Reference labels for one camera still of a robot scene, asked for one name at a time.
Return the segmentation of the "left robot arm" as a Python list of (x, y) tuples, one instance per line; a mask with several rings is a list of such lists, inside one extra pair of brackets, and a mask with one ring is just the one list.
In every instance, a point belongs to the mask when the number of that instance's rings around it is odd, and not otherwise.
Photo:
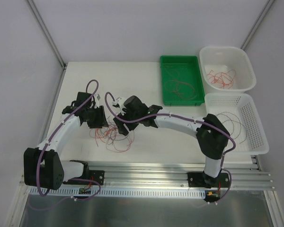
[(72, 134), (86, 123), (91, 129), (107, 127), (100, 96), (79, 92), (76, 100), (65, 107), (56, 128), (36, 148), (24, 152), (24, 182), (29, 186), (57, 190), (63, 183), (87, 183), (92, 177), (88, 163), (80, 160), (61, 161), (63, 148)]

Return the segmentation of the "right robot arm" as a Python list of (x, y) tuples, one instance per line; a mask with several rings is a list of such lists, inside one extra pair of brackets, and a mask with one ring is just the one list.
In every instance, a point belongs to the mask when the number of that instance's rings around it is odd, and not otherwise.
[(128, 99), (118, 97), (113, 99), (112, 106), (121, 111), (113, 120), (119, 134), (124, 136), (142, 124), (145, 127), (182, 132), (196, 138), (205, 155), (205, 166), (203, 172), (193, 178), (194, 184), (212, 188), (220, 181), (222, 156), (230, 134), (215, 115), (197, 118), (176, 115), (162, 106), (147, 106), (137, 96)]

